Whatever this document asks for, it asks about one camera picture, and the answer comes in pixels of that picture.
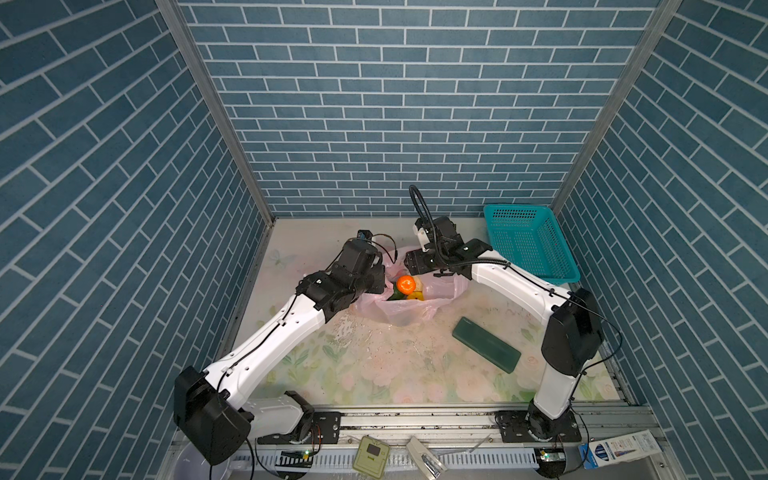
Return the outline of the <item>pink plastic bag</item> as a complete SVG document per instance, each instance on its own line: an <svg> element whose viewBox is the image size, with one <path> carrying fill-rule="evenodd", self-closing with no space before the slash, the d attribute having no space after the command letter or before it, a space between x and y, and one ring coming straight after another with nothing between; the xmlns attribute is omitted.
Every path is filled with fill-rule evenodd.
<svg viewBox="0 0 768 480"><path fill-rule="evenodd" d="M384 255L384 292L363 294L349 307L350 314L398 327L422 323L467 290L469 281L460 275L411 274L405 257L412 250L419 248L407 246Z"/></svg>

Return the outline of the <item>orange tangerine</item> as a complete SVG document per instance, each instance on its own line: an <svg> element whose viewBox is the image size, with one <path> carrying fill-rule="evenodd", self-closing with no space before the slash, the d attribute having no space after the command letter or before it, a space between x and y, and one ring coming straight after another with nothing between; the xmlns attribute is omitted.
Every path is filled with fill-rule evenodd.
<svg viewBox="0 0 768 480"><path fill-rule="evenodd" d="M403 275L397 279L395 287L401 294L408 296L417 290L417 283L412 276Z"/></svg>

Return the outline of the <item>teal plastic basket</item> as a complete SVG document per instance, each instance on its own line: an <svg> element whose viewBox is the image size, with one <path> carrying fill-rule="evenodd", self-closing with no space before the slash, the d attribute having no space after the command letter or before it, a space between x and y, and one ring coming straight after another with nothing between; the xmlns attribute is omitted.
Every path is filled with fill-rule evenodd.
<svg viewBox="0 0 768 480"><path fill-rule="evenodd" d="M505 259L552 284L580 281L579 268L548 207L486 205L483 214L490 245Z"/></svg>

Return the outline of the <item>bright green lime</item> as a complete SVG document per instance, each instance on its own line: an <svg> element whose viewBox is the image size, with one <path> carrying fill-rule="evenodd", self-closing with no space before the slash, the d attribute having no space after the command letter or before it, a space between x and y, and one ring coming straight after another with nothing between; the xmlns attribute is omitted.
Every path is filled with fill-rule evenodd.
<svg viewBox="0 0 768 480"><path fill-rule="evenodd" d="M392 295L388 298L388 301L404 300L406 297L407 297L406 294L403 294L399 290L394 290Z"/></svg>

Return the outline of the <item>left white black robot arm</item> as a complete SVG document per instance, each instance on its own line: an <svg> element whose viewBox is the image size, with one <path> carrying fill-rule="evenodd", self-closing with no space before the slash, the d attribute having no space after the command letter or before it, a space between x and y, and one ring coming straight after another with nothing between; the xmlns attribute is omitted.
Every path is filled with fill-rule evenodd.
<svg viewBox="0 0 768 480"><path fill-rule="evenodd" d="M298 393L255 402L250 395L307 336L362 294L384 289L382 264L357 273L335 266L304 277L284 307L248 340L205 369L189 366L176 377L174 423L211 465L228 460L248 440L306 439L314 408Z"/></svg>

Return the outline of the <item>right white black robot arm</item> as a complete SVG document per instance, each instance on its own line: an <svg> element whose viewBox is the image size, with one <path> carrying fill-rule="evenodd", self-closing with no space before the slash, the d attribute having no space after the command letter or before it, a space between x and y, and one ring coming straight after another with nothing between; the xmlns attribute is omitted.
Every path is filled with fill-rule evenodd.
<svg viewBox="0 0 768 480"><path fill-rule="evenodd" d="M572 423L573 394L604 341L594 297L584 289L572 292L536 277L479 239L465 242L460 235L431 239L422 230L417 236L420 248L405 255L410 273L461 275L503 295L543 326L545 367L526 421L538 440L558 436Z"/></svg>

